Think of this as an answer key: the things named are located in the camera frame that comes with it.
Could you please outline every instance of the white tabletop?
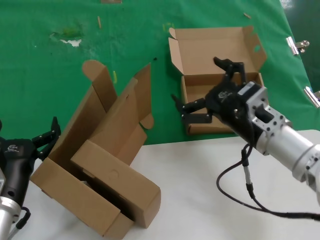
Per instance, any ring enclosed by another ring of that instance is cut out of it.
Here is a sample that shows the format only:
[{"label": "white tabletop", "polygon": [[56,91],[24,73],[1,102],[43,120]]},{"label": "white tabletop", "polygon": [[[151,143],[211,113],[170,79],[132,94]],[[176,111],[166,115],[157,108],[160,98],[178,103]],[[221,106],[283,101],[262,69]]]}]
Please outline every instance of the white tabletop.
[{"label": "white tabletop", "polygon": [[[300,132],[320,143],[320,132]],[[222,195],[217,176],[241,158],[239,137],[143,146],[132,168],[161,188],[161,207],[148,229],[134,226],[125,240],[301,240],[318,239],[320,222],[291,220],[246,208]],[[254,150],[251,179],[257,199],[275,211],[320,213],[315,193],[273,157]],[[225,191],[252,203],[243,168],[221,181]],[[15,240],[101,240],[72,213],[30,183],[24,206],[31,211]]]}]

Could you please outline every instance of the green tablecloth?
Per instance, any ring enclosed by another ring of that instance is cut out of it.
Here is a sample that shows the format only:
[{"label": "green tablecloth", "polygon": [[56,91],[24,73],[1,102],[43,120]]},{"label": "green tablecloth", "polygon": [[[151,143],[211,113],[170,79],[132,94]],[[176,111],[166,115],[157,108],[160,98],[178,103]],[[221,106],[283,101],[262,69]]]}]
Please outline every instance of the green tablecloth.
[{"label": "green tablecloth", "polygon": [[[230,136],[185,134],[170,97],[181,95],[181,74],[171,63],[169,27],[253,25],[268,57],[261,73],[270,104],[298,130],[320,128],[319,111],[303,93],[309,85],[304,66],[286,42],[292,33],[279,0],[5,0],[0,6],[4,138],[46,132],[53,116],[64,128],[90,85],[81,70],[88,59],[108,66],[117,92],[152,62],[155,125],[147,131],[147,144]],[[82,39],[79,47],[59,40],[74,38]]]}]

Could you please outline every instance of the open cardboard box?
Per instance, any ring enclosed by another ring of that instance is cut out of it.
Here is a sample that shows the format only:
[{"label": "open cardboard box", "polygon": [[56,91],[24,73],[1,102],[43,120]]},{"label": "open cardboard box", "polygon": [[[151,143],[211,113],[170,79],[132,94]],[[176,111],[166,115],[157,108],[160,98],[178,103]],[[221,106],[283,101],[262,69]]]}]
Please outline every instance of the open cardboard box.
[{"label": "open cardboard box", "polygon": [[48,158],[31,181],[101,236],[122,239],[159,211],[160,188],[130,167],[154,125],[150,65],[117,97],[106,66],[83,64],[92,81]]},{"label": "open cardboard box", "polygon": [[[209,90],[221,82],[224,71],[215,65],[214,57],[243,62],[247,81],[264,85],[259,70],[267,55],[253,30],[253,26],[169,29],[173,37],[169,37],[171,60],[183,74],[181,92],[184,103],[205,97]],[[237,74],[234,78],[235,81],[240,80]],[[216,117],[212,118],[212,123],[187,126],[188,134],[230,132],[232,130]]]}]

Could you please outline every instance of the metal bracket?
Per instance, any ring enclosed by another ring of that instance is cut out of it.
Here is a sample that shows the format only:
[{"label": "metal bracket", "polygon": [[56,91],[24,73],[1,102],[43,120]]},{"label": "metal bracket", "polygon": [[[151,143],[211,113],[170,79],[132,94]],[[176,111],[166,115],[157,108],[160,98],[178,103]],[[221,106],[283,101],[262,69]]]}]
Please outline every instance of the metal bracket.
[{"label": "metal bracket", "polygon": [[320,91],[316,91],[313,93],[316,98],[320,99]]},{"label": "metal bracket", "polygon": [[5,182],[6,182],[6,177],[0,168],[0,193],[2,192],[2,189],[4,188]]},{"label": "metal bracket", "polygon": [[304,93],[306,94],[306,96],[310,99],[310,101],[312,102],[312,104],[318,109],[320,108],[320,102],[318,100],[318,98],[315,96],[316,94],[319,94],[318,92],[313,93],[310,89],[310,87],[306,86],[304,88]]},{"label": "metal bracket", "polygon": [[286,42],[292,50],[293,55],[298,55],[299,53],[304,53],[306,48],[309,47],[310,43],[307,40],[300,42],[294,42],[291,36],[286,38]]}]

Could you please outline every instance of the cable connector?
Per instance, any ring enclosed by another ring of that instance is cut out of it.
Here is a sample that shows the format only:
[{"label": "cable connector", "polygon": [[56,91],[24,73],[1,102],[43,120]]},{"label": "cable connector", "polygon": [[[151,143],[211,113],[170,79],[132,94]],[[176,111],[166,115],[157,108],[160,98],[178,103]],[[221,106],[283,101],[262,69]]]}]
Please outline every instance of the cable connector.
[{"label": "cable connector", "polygon": [[246,149],[241,150],[241,161],[242,161],[242,166],[248,167],[249,166],[249,159],[247,155]]},{"label": "cable connector", "polygon": [[25,214],[24,214],[23,218],[21,218],[15,225],[15,227],[19,230],[22,229],[26,225],[27,221],[29,220],[29,218],[31,216],[31,213],[28,208],[22,207],[22,210],[25,210]]},{"label": "cable connector", "polygon": [[256,196],[254,194],[254,185],[252,183],[251,184],[246,183],[245,186],[246,186],[246,189],[250,195],[250,198],[255,199]]}]

